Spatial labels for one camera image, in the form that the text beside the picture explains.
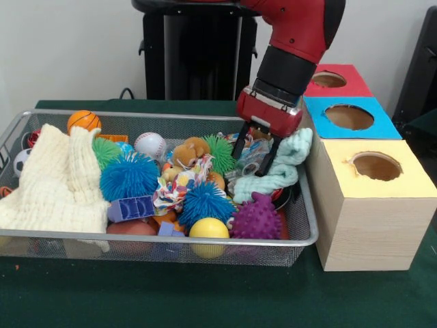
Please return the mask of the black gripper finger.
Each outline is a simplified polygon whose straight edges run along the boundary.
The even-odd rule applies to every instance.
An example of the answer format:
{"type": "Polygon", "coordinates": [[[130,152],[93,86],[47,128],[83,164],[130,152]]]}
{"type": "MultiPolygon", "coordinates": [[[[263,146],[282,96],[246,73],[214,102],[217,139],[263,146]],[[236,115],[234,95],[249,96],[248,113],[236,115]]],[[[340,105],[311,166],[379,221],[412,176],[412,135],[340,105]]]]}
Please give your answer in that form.
{"type": "Polygon", "coordinates": [[[239,134],[238,138],[234,144],[234,148],[231,152],[231,155],[234,159],[239,159],[242,151],[244,149],[245,143],[246,143],[246,135],[250,130],[250,124],[248,122],[244,122],[239,134]]]}
{"type": "Polygon", "coordinates": [[[259,169],[255,172],[255,175],[258,177],[265,176],[269,172],[269,169],[274,161],[274,158],[276,157],[277,150],[282,141],[282,138],[273,135],[272,140],[273,143],[269,153],[264,156],[263,161],[259,166],[259,169]]]}

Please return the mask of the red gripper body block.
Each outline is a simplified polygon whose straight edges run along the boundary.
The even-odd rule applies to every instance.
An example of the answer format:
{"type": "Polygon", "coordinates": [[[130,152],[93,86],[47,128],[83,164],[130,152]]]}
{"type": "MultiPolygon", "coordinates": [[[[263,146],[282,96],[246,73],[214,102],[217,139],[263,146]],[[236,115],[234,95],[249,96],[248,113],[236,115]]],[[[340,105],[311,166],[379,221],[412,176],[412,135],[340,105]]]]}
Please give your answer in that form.
{"type": "Polygon", "coordinates": [[[302,109],[270,99],[252,87],[245,87],[237,100],[238,115],[246,122],[255,122],[271,135],[289,137],[302,120],[302,109]]]}

